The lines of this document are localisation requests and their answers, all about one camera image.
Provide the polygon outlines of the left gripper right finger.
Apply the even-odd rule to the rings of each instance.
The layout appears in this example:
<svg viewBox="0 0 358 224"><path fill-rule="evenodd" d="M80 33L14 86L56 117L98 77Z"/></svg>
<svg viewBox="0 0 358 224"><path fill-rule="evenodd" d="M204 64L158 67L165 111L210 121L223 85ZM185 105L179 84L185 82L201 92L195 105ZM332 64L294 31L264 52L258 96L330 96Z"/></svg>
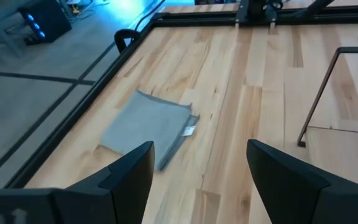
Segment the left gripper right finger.
<svg viewBox="0 0 358 224"><path fill-rule="evenodd" d="M357 183L256 139L246 156L272 223L358 223Z"/></svg>

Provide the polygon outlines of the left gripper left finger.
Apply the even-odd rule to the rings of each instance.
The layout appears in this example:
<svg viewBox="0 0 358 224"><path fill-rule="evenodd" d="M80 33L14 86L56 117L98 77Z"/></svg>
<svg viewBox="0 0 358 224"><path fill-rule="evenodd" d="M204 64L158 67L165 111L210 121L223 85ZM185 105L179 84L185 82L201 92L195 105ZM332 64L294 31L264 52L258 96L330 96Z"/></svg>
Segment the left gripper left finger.
<svg viewBox="0 0 358 224"><path fill-rule="evenodd" d="M141 223L154 174L146 141L89 177L54 193L57 223Z"/></svg>

